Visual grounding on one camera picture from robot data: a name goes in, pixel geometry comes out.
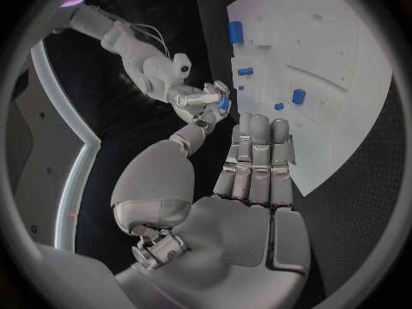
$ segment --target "blue object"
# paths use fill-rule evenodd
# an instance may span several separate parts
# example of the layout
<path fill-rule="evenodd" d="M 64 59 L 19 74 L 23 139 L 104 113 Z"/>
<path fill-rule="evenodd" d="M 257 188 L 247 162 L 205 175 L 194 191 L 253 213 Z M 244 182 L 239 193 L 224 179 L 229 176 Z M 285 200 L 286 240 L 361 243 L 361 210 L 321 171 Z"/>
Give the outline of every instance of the blue object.
<path fill-rule="evenodd" d="M 227 96 L 223 96 L 219 103 L 217 103 L 218 108 L 222 110 L 227 110 L 229 108 L 229 100 Z"/>
<path fill-rule="evenodd" d="M 239 69 L 238 70 L 238 76 L 250 76 L 253 74 L 253 68 L 252 67 L 247 67 L 246 69 Z"/>
<path fill-rule="evenodd" d="M 303 89 L 295 89 L 293 91 L 292 102 L 296 105 L 302 105 L 305 101 L 306 92 Z"/>
<path fill-rule="evenodd" d="M 285 106 L 284 106 L 283 103 L 277 103 L 277 104 L 275 104 L 275 106 L 274 106 L 275 110 L 283 110 L 284 107 L 285 107 Z"/>
<path fill-rule="evenodd" d="M 243 29 L 241 22 L 229 23 L 229 40 L 231 44 L 243 43 Z"/>

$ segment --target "wire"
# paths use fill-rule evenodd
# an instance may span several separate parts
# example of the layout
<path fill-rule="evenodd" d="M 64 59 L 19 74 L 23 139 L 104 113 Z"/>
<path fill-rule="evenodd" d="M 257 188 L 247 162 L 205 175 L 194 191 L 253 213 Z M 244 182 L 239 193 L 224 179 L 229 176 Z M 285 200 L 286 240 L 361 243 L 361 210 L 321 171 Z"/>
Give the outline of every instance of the wire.
<path fill-rule="evenodd" d="M 114 19 L 116 21 L 123 21 L 126 22 L 130 25 L 130 27 L 132 29 L 134 29 L 135 31 L 138 31 L 142 34 L 145 34 L 146 36 L 149 36 L 150 38 L 155 39 L 156 41 L 158 41 L 159 43 L 161 43 L 163 45 L 163 49 L 165 51 L 165 55 L 166 57 L 170 58 L 170 51 L 168 49 L 168 46 L 166 45 L 165 39 L 163 38 L 163 36 L 161 35 L 161 32 L 153 25 L 149 25 L 149 24 L 145 24 L 145 23 L 129 23 L 127 20 L 123 19 L 120 16 L 117 16 L 115 14 L 111 14 L 110 12 L 107 12 L 105 10 L 100 9 L 100 7 L 96 6 L 95 7 L 97 10 L 99 10 L 99 12 L 101 12 L 102 14 L 106 15 L 107 17 Z M 149 29 L 152 29 L 156 32 L 156 34 L 158 36 L 155 36 L 154 34 L 151 34 L 143 29 L 141 29 L 141 27 L 146 27 Z"/>

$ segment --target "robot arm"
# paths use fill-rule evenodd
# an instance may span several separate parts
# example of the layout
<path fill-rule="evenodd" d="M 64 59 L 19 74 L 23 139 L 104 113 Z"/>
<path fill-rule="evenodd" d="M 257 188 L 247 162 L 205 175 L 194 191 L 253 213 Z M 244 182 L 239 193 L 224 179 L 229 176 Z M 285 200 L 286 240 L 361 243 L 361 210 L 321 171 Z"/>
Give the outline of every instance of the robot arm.
<path fill-rule="evenodd" d="M 107 51 L 120 55 L 126 73 L 139 89 L 155 100 L 170 103 L 188 124 L 203 121 L 210 133 L 228 115 L 229 89 L 222 82 L 206 83 L 203 90 L 184 84 L 192 66 L 185 54 L 175 54 L 171 60 L 156 47 L 136 39 L 127 22 L 114 21 L 87 5 L 76 9 L 69 26 L 98 39 Z"/>

